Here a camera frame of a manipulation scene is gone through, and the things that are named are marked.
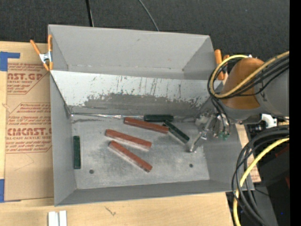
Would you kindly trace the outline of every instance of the red block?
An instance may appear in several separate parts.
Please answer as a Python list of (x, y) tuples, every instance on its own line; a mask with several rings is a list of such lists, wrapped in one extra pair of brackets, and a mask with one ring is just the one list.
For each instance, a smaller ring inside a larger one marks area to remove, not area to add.
[(111, 141), (109, 144), (109, 148), (116, 152), (118, 155), (125, 158), (127, 161), (130, 161), (134, 165), (142, 168), (146, 172), (150, 172), (150, 170), (152, 169), (152, 166), (150, 164), (148, 164), (146, 161), (142, 160), (140, 157), (124, 148), (116, 141)]
[(126, 117), (124, 119), (124, 123), (126, 125), (136, 126), (136, 127), (140, 127), (140, 128), (147, 129), (147, 130), (153, 130), (153, 131), (164, 133), (164, 134), (168, 133), (168, 127), (166, 127), (166, 126), (160, 126), (160, 125), (153, 124), (150, 122), (136, 120), (136, 119), (133, 119), (130, 117)]
[(105, 132), (105, 136), (111, 137), (118, 141), (128, 143), (130, 145), (133, 145), (133, 146), (141, 148), (141, 149), (149, 150), (151, 148), (150, 141), (142, 140), (140, 138), (133, 137), (133, 136), (130, 136), (127, 134), (123, 134), (123, 133), (115, 131), (115, 130), (107, 129)]

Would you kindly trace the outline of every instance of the green bar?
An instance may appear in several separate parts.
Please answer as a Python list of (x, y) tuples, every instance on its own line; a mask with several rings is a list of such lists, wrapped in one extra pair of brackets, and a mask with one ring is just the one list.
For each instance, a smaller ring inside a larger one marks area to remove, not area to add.
[(73, 161), (74, 169), (80, 169), (81, 168), (81, 162), (80, 162), (80, 140), (79, 136), (73, 136)]
[(183, 143), (187, 143), (189, 141), (189, 136), (187, 136), (184, 132), (179, 130), (176, 126), (174, 126), (169, 121), (165, 121), (164, 124), (168, 127), (169, 131), (175, 135), (178, 139), (180, 139)]
[(173, 121), (174, 116), (173, 115), (145, 115), (143, 120), (148, 122)]

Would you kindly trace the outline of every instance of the yellow cable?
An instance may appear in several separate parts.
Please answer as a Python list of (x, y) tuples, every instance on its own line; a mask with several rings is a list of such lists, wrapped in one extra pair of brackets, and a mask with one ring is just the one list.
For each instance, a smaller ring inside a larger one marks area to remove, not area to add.
[[(253, 169), (253, 167), (259, 162), (259, 160), (264, 157), (267, 153), (269, 153), (273, 148), (275, 148), (276, 146), (288, 141), (290, 138), (284, 138), (284, 139), (280, 139), (276, 142), (274, 142), (273, 144), (269, 145), (267, 148), (265, 148), (255, 159), (254, 161), (250, 164), (250, 166), (246, 169), (246, 171), (244, 172), (243, 176), (240, 179), (240, 186), (243, 186), (247, 176), (249, 175), (249, 173), (251, 172), (251, 170)], [(236, 189), (235, 192), (236, 197), (239, 197), (239, 191), (238, 188)], [(241, 226), (240, 222), (239, 222), (239, 218), (238, 218), (238, 212), (237, 212), (237, 206), (238, 206), (238, 202), (236, 200), (236, 198), (234, 198), (233, 201), (233, 217), (234, 217), (234, 221), (235, 224), (237, 226)]]
[(234, 55), (234, 56), (231, 56), (229, 57), (228, 59), (224, 60), (223, 62), (221, 62), (215, 69), (214, 73), (212, 74), (212, 77), (210, 78), (210, 83), (209, 83), (209, 87), (210, 87), (210, 91), (211, 93), (216, 97), (216, 98), (224, 98), (224, 97), (227, 97), (229, 96), (230, 94), (236, 92), (238, 89), (240, 89), (242, 86), (244, 86), (246, 83), (248, 83), (256, 74), (258, 74), (261, 70), (263, 70), (264, 68), (266, 68), (268, 65), (270, 65), (271, 63), (273, 63), (275, 60), (277, 59), (280, 59), (282, 57), (285, 57), (289, 55), (289, 51), (281, 54), (281, 55), (278, 55), (278, 56), (275, 56), (273, 58), (271, 58), (270, 60), (268, 60), (267, 62), (265, 62), (262, 66), (260, 66), (257, 70), (255, 70), (252, 74), (250, 74), (248, 77), (246, 77), (241, 83), (239, 83), (236, 87), (234, 87), (233, 89), (231, 89), (230, 91), (224, 93), (224, 94), (216, 94), (216, 92), (214, 91), (214, 88), (213, 88), (213, 82), (214, 82), (214, 77), (218, 71), (218, 69), (220, 67), (222, 67), (226, 62), (228, 62), (230, 59), (233, 59), (233, 58), (237, 58), (237, 57), (241, 57), (241, 58), (246, 58), (248, 56), (245, 56), (245, 55)]

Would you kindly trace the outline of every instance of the black cable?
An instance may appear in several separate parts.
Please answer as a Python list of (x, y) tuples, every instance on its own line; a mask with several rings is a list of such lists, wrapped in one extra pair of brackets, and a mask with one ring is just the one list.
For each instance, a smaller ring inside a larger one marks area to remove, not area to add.
[[(237, 97), (237, 96), (252, 96), (252, 95), (256, 95), (259, 94), (260, 92), (262, 92), (276, 77), (280, 76), (284, 71), (289, 69), (289, 64), (286, 63), (284, 65), (280, 65), (281, 67), (273, 70), (272, 72), (268, 73), (267, 71), (264, 71), (259, 77), (255, 77), (254, 79), (252, 79), (251, 81), (249, 81), (246, 85), (242, 86), (242, 88), (240, 88), (239, 90), (237, 90), (236, 92), (234, 92), (233, 94), (229, 95), (228, 97), (225, 98), (232, 98), (232, 97)], [(275, 74), (276, 72), (278, 72), (276, 75), (274, 75), (272, 78), (269, 79), (268, 82), (266, 82), (266, 84), (256, 93), (253, 94), (244, 94), (242, 95), (242, 93), (248, 91), (249, 89), (251, 89), (252, 87), (254, 87), (255, 85), (261, 83), (263, 80), (265, 80), (266, 78), (270, 77), (271, 75)]]
[(138, 0), (140, 2), (140, 4), (142, 5), (142, 7), (144, 8), (144, 10), (146, 11), (147, 15), (150, 17), (152, 23), (154, 24), (154, 26), (156, 27), (156, 30), (159, 32), (159, 28), (156, 25), (155, 20), (152, 18), (151, 13), (148, 11), (148, 9), (146, 8), (146, 6), (144, 5), (144, 3), (142, 2), (142, 0)]
[[(268, 68), (267, 70), (263, 71), (260, 75), (255, 76), (253, 79), (251, 79), (249, 82), (247, 82), (244, 86), (242, 86), (240, 89), (238, 89), (237, 91), (233, 92), (231, 95), (227, 96), (227, 97), (223, 97), (221, 99), (228, 99), (228, 98), (233, 98), (233, 97), (237, 97), (237, 96), (249, 96), (249, 95), (253, 95), (253, 94), (248, 94), (248, 95), (242, 95), (242, 93), (248, 91), (249, 89), (251, 89), (252, 87), (254, 87), (255, 85), (261, 83), (264, 79), (270, 77), (272, 74), (274, 74), (275, 72), (281, 70), (284, 67), (284, 69), (282, 70), (281, 73), (283, 73), (285, 70), (287, 70), (289, 68), (289, 66), (287, 64), (282, 65), (280, 68), (275, 69), (274, 71), (269, 72), (269, 70), (273, 69), (272, 68)], [(270, 79), (268, 81), (268, 83), (270, 83), (273, 79), (275, 79), (277, 76), (279, 76), (280, 74), (277, 74), (276, 76), (274, 76), (272, 79)]]
[[(237, 168), (235, 170), (235, 173), (233, 175), (233, 178), (232, 178), (232, 182), (231, 182), (231, 187), (232, 187), (232, 191), (234, 193), (234, 197), (236, 198), (236, 200), (239, 202), (239, 204), (241, 205), (242, 208), (245, 208), (247, 209), (251, 214), (252, 216), (258, 221), (260, 222), (261, 224), (263, 225), (267, 225), (267, 223), (262, 219), (262, 216), (260, 215), (259, 213), (259, 210), (257, 208), (257, 205), (256, 205), (256, 202), (254, 201), (254, 198), (253, 196), (250, 194), (250, 200), (251, 200), (251, 203), (252, 203), (252, 206), (254, 208), (254, 211), (252, 209), (252, 207), (249, 205), (249, 203), (247, 202), (245, 196), (244, 196), (244, 193), (240, 187), (240, 183), (239, 183), (239, 176), (238, 176), (238, 173), (239, 173), (239, 168), (241, 167), (242, 164), (245, 165), (245, 167), (247, 166), (247, 159), (251, 156), (251, 154), (258, 148), (260, 147), (261, 145), (263, 144), (266, 144), (268, 142), (270, 142), (271, 140), (276, 140), (276, 139), (279, 139), (279, 138), (283, 138), (287, 135), (289, 135), (289, 131), (288, 131), (288, 126), (285, 125), (285, 126), (281, 126), (281, 127), (278, 127), (278, 128), (271, 128), (271, 129), (266, 129), (265, 131), (263, 131), (262, 133), (258, 134), (257, 136), (255, 136), (241, 151), (241, 153), (239, 154), (239, 157), (238, 157), (238, 161), (237, 161)], [(263, 139), (263, 138), (267, 138), (269, 137), (269, 139), (266, 139), (265, 141), (263, 142), (260, 142), (256, 147), (253, 147), (251, 148), (251, 146), (253, 146), (258, 140), (260, 139)], [(235, 191), (234, 191), (234, 180), (235, 178), (237, 179), (237, 188), (238, 188), (238, 191), (241, 195), (241, 200), (239, 200), (236, 195), (235, 195)]]
[[(218, 77), (218, 74), (220, 71), (222, 71), (224, 69), (226, 65), (222, 66), (221, 68), (219, 68), (219, 70), (217, 71), (217, 73), (215, 74), (214, 77), (214, 82)], [(260, 91), (258, 91), (256, 94), (260, 93), (261, 91), (263, 91), (268, 84), (274, 80), (276, 77), (278, 77), (281, 73), (283, 73), (285, 70), (287, 70), (289, 68), (289, 55), (287, 55), (284, 58), (281, 58), (279, 60), (274, 61), (272, 64), (270, 64), (267, 68), (265, 68), (261, 73), (259, 73), (258, 75), (254, 76), (254, 78), (252, 78), (249, 82), (247, 82), (245, 85), (243, 85), (241, 88), (239, 88), (237, 91), (233, 92), (231, 95), (227, 96), (227, 97), (223, 97), (221, 99), (227, 99), (227, 98), (232, 98), (232, 97), (237, 97), (237, 96), (250, 96), (250, 95), (255, 95), (255, 94), (248, 94), (248, 95), (242, 95), (242, 93), (248, 91), (250, 88), (254, 87), (255, 85), (257, 85), (258, 83), (262, 82), (264, 79), (270, 77), (271, 75), (275, 74), (276, 72), (280, 71), (279, 73), (277, 73), (276, 75), (274, 75), (268, 82), (267, 84), (260, 89)], [(208, 91), (209, 94), (214, 96), (211, 91), (209, 90), (210, 86), (210, 80), (208, 81), (207, 87), (208, 87)]]
[(91, 12), (91, 8), (90, 8), (89, 0), (86, 0), (86, 7), (87, 7), (88, 16), (89, 16), (90, 27), (94, 27), (94, 21), (92, 18), (92, 12)]

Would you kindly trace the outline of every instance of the cardboard box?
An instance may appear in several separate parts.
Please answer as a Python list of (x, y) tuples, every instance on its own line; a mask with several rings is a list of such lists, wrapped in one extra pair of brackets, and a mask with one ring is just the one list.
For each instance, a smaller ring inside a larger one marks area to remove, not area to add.
[(20, 53), (8, 59), (4, 200), (52, 197), (49, 73), (30, 43), (0, 42), (0, 51)]

